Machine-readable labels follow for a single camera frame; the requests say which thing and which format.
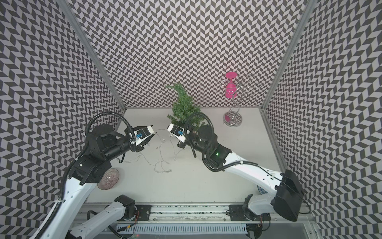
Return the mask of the small green christmas tree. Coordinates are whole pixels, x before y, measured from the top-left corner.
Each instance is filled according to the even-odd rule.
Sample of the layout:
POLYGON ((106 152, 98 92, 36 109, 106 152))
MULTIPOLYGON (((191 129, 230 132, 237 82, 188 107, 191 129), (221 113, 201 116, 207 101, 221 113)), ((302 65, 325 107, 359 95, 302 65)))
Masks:
POLYGON ((172 124, 183 126, 193 113, 201 112, 200 107, 194 104, 192 96, 186 92, 182 84, 167 85, 165 88, 175 90, 178 95, 177 100, 172 105, 173 113, 167 115, 172 124))

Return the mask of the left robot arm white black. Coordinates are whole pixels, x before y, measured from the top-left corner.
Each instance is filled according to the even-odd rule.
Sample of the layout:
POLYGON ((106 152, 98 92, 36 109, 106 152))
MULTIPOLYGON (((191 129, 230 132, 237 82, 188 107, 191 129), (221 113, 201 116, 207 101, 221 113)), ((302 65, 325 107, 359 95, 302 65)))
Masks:
POLYGON ((120 195, 100 213, 79 226, 71 227, 85 200, 111 169, 111 161, 119 156, 125 157, 129 151, 142 151, 155 134, 152 126, 132 127, 126 118, 115 112, 102 112, 94 116, 85 129, 84 148, 65 170, 58 199, 32 238, 93 239, 119 220, 135 225, 139 217, 135 201, 120 195), (114 131, 109 124, 92 126, 97 119, 107 115, 125 123, 124 134, 114 131))

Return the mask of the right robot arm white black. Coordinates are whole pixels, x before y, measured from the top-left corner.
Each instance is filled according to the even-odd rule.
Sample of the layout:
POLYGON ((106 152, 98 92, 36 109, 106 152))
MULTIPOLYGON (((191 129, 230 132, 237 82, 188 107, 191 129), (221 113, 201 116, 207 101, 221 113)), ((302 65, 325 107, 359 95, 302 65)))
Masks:
POLYGON ((265 194, 246 197, 242 210, 248 220, 275 212, 288 221, 296 222, 302 214, 300 209, 307 201, 298 176, 288 169, 279 172, 261 167, 218 143, 212 121, 206 114, 193 113, 184 126, 171 124, 167 130, 178 139, 178 147, 188 145, 193 156, 200 152, 209 171, 236 174, 265 190, 265 194))

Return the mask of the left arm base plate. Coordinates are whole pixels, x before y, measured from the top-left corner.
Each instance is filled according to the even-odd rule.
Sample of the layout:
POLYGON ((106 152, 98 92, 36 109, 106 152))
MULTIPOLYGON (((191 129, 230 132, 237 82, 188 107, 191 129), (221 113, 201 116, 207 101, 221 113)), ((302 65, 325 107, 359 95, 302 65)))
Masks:
POLYGON ((135 208, 136 208, 136 215, 138 216, 137 222, 149 221, 152 205, 138 204, 138 205, 135 205, 135 208))

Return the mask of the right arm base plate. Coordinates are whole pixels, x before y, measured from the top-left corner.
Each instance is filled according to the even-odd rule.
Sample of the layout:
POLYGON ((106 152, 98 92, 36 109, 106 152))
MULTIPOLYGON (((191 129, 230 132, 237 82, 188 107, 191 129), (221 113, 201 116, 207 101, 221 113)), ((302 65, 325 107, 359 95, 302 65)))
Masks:
POLYGON ((271 220, 270 214, 256 215, 249 209, 243 210, 242 205, 231 204, 228 206, 226 215, 233 222, 238 221, 253 221, 253 222, 269 222, 271 220))

